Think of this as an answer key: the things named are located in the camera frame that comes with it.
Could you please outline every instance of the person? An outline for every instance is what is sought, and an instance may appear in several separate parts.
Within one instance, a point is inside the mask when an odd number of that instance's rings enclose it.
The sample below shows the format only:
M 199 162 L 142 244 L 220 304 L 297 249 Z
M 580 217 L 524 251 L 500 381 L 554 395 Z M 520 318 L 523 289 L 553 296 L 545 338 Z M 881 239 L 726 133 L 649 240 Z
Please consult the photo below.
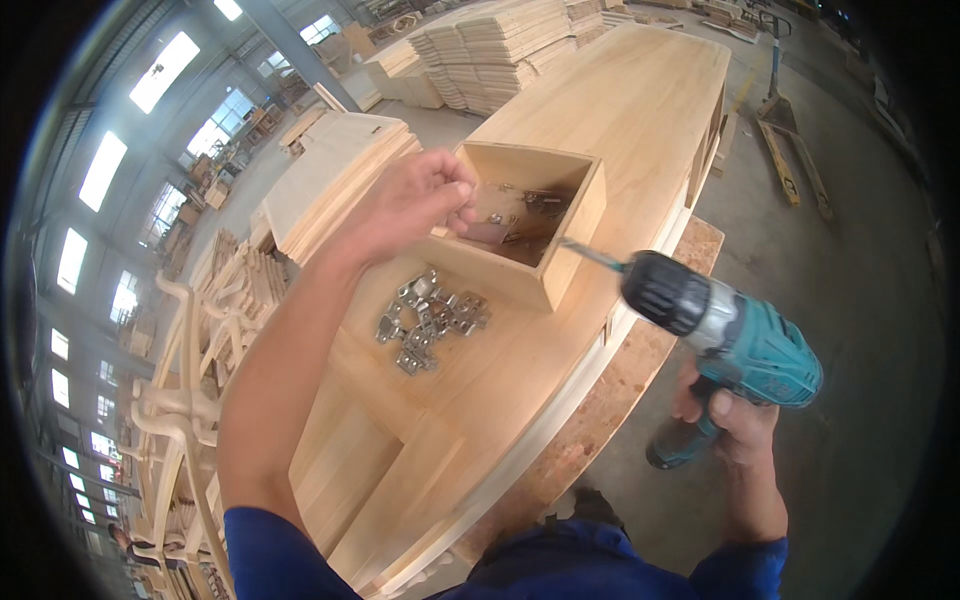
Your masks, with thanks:
M 463 231 L 476 216 L 476 181 L 444 151 L 389 166 L 342 225 L 303 266 L 228 385 L 217 474 L 229 567 L 239 600 L 359 596 L 307 536 L 288 470 L 327 354 L 357 283 L 436 224 Z M 682 369 L 674 416 L 695 421 L 700 405 Z M 710 401 L 726 433 L 715 445 L 727 469 L 724 543 L 689 578 L 644 562 L 599 492 L 578 491 L 574 518 L 549 519 L 490 548 L 443 600 L 507 598 L 771 598 L 786 558 L 787 513 L 777 489 L 777 406 L 728 392 Z
M 118 527 L 116 523 L 111 523 L 108 525 L 107 531 L 110 533 L 110 537 L 120 545 L 120 549 L 124 551 L 124 553 L 127 555 L 127 558 L 131 561 L 140 564 L 149 564 L 151 566 L 160 566 L 160 563 L 156 559 L 139 556 L 133 552 L 134 548 L 155 548 L 156 546 L 153 544 L 149 543 L 148 541 L 131 540 L 130 536 L 127 535 L 127 532 Z M 165 547 L 168 549 L 174 549 L 174 545 L 172 543 L 166 544 Z M 167 563 L 167 568 L 181 568 L 186 566 L 184 561 L 178 561 L 176 559 L 164 558 L 163 561 Z

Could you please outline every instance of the blue shirt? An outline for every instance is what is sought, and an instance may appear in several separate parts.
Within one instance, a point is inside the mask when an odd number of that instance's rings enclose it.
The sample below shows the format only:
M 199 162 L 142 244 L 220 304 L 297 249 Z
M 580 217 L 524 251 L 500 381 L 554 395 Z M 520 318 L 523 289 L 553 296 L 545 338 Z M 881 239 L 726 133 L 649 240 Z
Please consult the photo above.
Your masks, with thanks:
M 224 515 L 238 600 L 358 600 L 313 542 L 286 519 L 255 508 Z M 584 520 L 558 521 L 499 545 L 468 580 L 435 600 L 713 600 L 779 598 L 786 538 L 726 544 L 689 579 L 644 562 L 622 531 Z

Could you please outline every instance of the cordless drill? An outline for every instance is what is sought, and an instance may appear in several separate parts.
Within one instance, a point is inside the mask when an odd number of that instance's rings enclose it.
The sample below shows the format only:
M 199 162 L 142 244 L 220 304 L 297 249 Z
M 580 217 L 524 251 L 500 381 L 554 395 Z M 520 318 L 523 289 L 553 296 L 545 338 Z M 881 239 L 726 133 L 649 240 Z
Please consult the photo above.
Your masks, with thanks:
M 690 392 L 704 408 L 695 423 L 668 419 L 647 446 L 657 468 L 686 463 L 721 431 L 708 404 L 721 388 L 753 404 L 799 408 L 823 383 L 820 361 L 796 325 L 769 302 L 755 300 L 716 279 L 695 273 L 659 252 L 620 262 L 569 238 L 561 246 L 622 274 L 620 294 L 641 317 L 685 338 L 696 351 L 700 378 Z

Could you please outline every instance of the concrete floor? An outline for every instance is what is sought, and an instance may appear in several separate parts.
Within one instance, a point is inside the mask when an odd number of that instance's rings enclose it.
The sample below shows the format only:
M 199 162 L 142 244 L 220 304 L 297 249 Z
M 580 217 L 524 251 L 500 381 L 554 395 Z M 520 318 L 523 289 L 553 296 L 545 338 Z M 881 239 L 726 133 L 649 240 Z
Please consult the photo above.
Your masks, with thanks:
M 843 50 L 826 27 L 782 12 L 794 35 L 782 42 L 780 90 L 792 101 L 830 195 L 832 223 L 820 217 L 805 180 L 803 204 L 788 205 L 750 118 L 766 96 L 772 38 L 752 45 L 701 25 L 702 17 L 690 12 L 636 8 L 675 16 L 684 33 L 732 50 L 726 106 L 743 88 L 739 112 L 746 116 L 724 177 L 708 178 L 695 214 L 727 234 L 714 276 L 772 302 L 824 365 L 816 402 L 784 411 L 777 433 L 778 477 L 790 514 L 781 591 L 785 598 L 845 597 L 910 493 L 939 394 L 944 348 L 924 248 L 930 227 L 924 197 L 862 107 L 869 94 L 845 72 Z M 407 121 L 424 147 L 452 147 L 480 123 L 396 101 L 372 112 Z M 277 135 L 292 123 L 288 116 Z M 217 227 L 241 239 L 249 233 L 249 215 L 288 163 L 276 144 L 261 146 L 226 209 L 202 217 L 185 273 Z M 585 477 L 613 504 L 647 561 L 688 574 L 720 543 L 723 472 L 712 456 L 671 472 L 648 467 L 643 456 L 667 415 L 684 352 L 673 352 Z M 554 508 L 560 516 L 571 510 L 567 497 Z M 425 597 L 467 573 L 456 561 L 403 597 Z

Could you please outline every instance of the hand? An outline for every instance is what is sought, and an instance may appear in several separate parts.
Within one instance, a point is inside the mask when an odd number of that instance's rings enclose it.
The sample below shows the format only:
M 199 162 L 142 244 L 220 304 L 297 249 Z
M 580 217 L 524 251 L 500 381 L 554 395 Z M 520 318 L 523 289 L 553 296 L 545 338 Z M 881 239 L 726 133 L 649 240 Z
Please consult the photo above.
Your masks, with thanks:
M 692 423 L 703 414 L 700 402 L 690 392 L 690 386 L 698 378 L 700 374 L 691 354 L 677 375 L 677 392 L 671 406 L 675 419 Z M 709 411 L 713 422 L 726 429 L 713 445 L 713 451 L 729 465 L 747 466 L 773 458 L 774 428 L 780 415 L 778 405 L 756 406 L 728 390 L 720 390 L 710 399 Z
M 446 150 L 405 156 L 384 170 L 335 236 L 369 264 L 389 260 L 446 224 L 467 230 L 476 218 L 476 179 Z

